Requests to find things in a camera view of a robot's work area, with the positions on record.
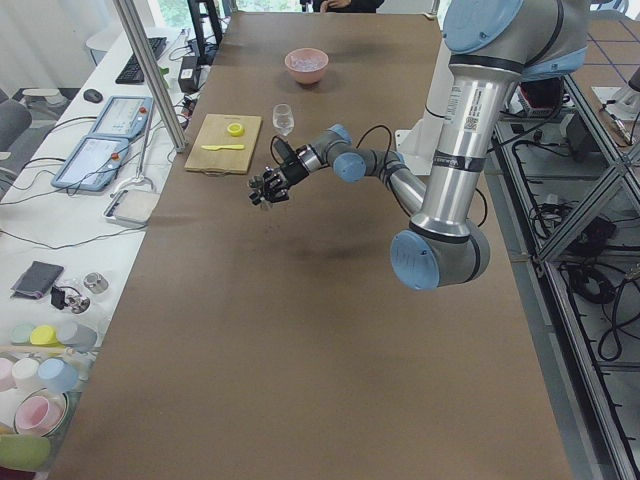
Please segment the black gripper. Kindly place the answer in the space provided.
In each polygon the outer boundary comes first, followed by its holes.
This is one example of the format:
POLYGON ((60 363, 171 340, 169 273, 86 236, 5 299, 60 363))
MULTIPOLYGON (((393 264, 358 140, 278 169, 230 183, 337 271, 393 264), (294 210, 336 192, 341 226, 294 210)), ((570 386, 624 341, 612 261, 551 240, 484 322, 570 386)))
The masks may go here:
POLYGON ((296 153, 283 160, 282 165, 273 170, 266 168, 261 174, 253 176, 248 186, 255 191, 264 192, 270 204, 289 200, 288 189, 306 178, 306 168, 296 153))

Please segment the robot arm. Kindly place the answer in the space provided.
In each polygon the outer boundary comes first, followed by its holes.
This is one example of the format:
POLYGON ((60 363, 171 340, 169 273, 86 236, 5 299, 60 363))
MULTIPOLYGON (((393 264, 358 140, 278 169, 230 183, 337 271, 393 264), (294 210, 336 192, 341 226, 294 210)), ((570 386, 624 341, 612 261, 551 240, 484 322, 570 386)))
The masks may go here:
POLYGON ((414 290, 476 279, 490 247, 468 213, 500 111, 519 83, 582 66, 589 11, 586 1, 452 2, 442 35, 453 82, 426 180, 398 152, 355 147, 337 124, 300 148, 277 139, 280 165, 250 180, 251 201, 284 201, 291 187, 324 168, 348 183, 375 177, 409 215, 390 247, 397 278, 414 290))

